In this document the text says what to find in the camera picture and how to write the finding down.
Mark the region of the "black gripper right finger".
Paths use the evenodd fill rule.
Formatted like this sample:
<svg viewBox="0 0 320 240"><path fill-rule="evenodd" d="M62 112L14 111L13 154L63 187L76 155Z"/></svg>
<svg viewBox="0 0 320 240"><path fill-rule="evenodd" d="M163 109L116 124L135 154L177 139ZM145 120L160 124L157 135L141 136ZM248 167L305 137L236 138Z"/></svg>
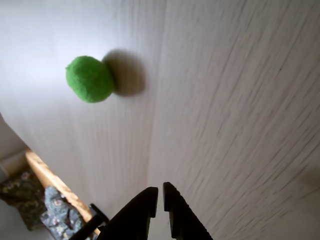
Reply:
<svg viewBox="0 0 320 240"><path fill-rule="evenodd" d="M163 184L164 211L169 213L171 237L176 240L211 240L212 237L170 182Z"/></svg>

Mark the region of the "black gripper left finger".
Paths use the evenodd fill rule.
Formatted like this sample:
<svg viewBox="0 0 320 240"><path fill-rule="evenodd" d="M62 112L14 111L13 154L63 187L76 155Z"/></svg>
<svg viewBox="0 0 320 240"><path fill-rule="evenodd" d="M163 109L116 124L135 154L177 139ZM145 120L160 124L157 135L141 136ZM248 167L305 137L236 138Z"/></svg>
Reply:
<svg viewBox="0 0 320 240"><path fill-rule="evenodd" d="M101 240L146 240L156 217L159 189L148 187L130 200L102 229Z"/></svg>

